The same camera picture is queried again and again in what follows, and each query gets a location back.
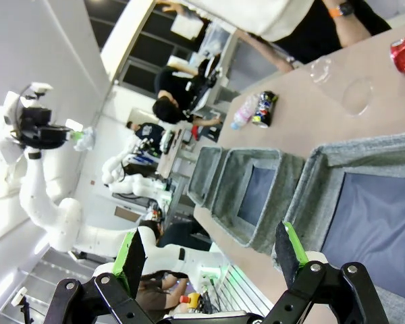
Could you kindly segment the right gripper black green left finger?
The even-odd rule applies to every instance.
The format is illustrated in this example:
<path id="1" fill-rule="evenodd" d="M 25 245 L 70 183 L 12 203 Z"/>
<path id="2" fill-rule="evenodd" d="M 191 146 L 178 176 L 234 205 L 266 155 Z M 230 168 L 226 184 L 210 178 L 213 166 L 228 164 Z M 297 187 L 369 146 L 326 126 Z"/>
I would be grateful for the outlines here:
<path id="1" fill-rule="evenodd" d="M 54 323 L 96 323 L 111 315 L 116 323 L 154 323 L 136 301 L 146 261 L 143 242 L 151 241 L 147 229 L 138 228 L 124 240 L 113 269 L 86 283 L 61 280 L 53 295 Z"/>

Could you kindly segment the right gripper black green right finger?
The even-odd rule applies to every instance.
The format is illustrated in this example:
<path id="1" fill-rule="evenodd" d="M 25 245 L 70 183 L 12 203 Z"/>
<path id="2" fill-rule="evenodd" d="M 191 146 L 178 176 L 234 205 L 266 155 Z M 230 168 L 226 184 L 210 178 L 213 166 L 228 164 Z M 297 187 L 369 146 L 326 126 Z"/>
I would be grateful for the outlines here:
<path id="1" fill-rule="evenodd" d="M 287 290 L 263 323 L 303 323 L 315 304 L 327 305 L 338 323 L 389 322 L 363 264 L 351 262 L 337 269 L 309 259 L 289 222 L 277 225 L 274 248 Z"/>

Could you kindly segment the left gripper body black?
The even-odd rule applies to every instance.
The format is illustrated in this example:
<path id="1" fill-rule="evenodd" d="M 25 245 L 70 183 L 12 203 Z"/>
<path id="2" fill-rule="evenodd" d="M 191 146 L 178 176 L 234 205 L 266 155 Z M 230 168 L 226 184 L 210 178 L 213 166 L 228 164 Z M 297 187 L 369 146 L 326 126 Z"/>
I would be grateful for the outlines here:
<path id="1" fill-rule="evenodd" d="M 69 138 L 66 126 L 50 124 L 52 111 L 43 107 L 23 108 L 18 119 L 18 140 L 34 149 L 58 149 Z"/>

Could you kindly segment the person's left hand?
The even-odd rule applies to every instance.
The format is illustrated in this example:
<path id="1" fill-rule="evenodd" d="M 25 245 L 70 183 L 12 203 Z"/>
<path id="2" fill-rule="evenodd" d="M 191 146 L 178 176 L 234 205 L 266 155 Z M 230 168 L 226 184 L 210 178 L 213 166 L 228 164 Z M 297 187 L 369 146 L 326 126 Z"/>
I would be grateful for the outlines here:
<path id="1" fill-rule="evenodd" d="M 352 13 L 333 19 L 337 36 L 343 48 L 349 47 L 371 37 L 371 33 L 360 20 Z"/>

